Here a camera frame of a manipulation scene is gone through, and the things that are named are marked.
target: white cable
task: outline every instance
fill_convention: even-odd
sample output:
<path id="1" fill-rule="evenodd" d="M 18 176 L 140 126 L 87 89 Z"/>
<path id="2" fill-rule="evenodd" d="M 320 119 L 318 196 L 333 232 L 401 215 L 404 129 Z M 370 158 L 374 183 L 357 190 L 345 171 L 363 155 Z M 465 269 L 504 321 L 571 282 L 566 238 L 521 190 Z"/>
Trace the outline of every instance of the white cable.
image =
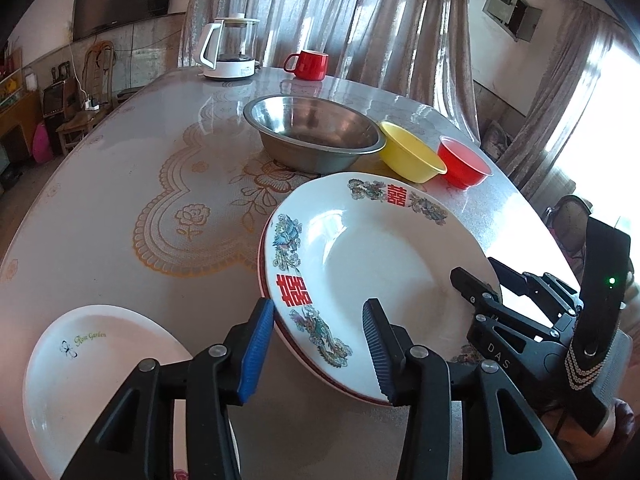
<path id="1" fill-rule="evenodd" d="M 82 90 L 82 84 L 80 83 L 80 80 L 78 79 L 78 73 L 76 72 L 76 62 L 74 61 L 74 51 L 71 49 L 71 42 L 69 42 L 69 52 L 71 53 L 71 66 L 74 68 L 74 78 L 76 78 L 76 81 L 78 82 L 78 88 L 84 94 L 84 101 L 82 101 L 82 103 L 80 103 L 80 107 L 84 108 L 84 103 L 87 101 L 89 96 L 86 94 L 86 92 L 84 90 Z"/>

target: metal bowl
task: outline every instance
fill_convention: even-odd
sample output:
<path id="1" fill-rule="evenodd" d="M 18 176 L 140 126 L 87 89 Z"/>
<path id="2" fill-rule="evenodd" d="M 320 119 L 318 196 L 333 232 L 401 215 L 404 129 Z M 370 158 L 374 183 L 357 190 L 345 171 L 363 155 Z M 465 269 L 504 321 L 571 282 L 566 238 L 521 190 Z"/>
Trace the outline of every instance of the metal bowl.
<path id="1" fill-rule="evenodd" d="M 244 107 L 275 160 L 309 173 L 346 170 L 361 155 L 379 152 L 386 139 L 363 114 L 317 97 L 271 95 Z"/>

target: floor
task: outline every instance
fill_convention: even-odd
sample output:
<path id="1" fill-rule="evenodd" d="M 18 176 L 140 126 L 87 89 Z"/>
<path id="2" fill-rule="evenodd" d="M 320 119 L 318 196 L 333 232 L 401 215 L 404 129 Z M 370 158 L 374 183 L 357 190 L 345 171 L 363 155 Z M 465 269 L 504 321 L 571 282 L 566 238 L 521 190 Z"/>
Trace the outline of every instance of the floor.
<path id="1" fill-rule="evenodd" d="M 0 262 L 31 204 L 63 158 L 57 156 L 39 166 L 27 164 L 15 186 L 0 195 Z"/>

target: red mug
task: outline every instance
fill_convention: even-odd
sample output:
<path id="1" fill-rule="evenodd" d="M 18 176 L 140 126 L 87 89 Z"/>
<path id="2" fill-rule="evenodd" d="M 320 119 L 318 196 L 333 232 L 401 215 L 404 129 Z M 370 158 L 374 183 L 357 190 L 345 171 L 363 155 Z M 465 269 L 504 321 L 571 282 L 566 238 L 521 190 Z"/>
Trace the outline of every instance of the red mug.
<path id="1" fill-rule="evenodd" d="M 296 65 L 293 70 L 287 69 L 287 63 L 292 57 L 297 57 Z M 284 62 L 283 69 L 285 72 L 295 74 L 300 79 L 308 81 L 322 81 L 326 76 L 326 69 L 329 65 L 329 55 L 324 52 L 316 52 L 315 50 L 302 50 L 300 54 L 289 54 Z"/>

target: white kettle base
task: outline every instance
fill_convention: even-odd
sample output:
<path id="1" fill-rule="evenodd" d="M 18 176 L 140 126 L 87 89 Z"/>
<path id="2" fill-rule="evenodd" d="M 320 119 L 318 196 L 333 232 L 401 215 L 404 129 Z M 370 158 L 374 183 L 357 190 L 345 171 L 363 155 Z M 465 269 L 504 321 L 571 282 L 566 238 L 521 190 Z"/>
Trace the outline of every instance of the white kettle base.
<path id="1" fill-rule="evenodd" d="M 248 61 L 220 61 L 215 68 L 202 67 L 202 75 L 211 79 L 242 79 L 255 73 L 255 59 Z"/>

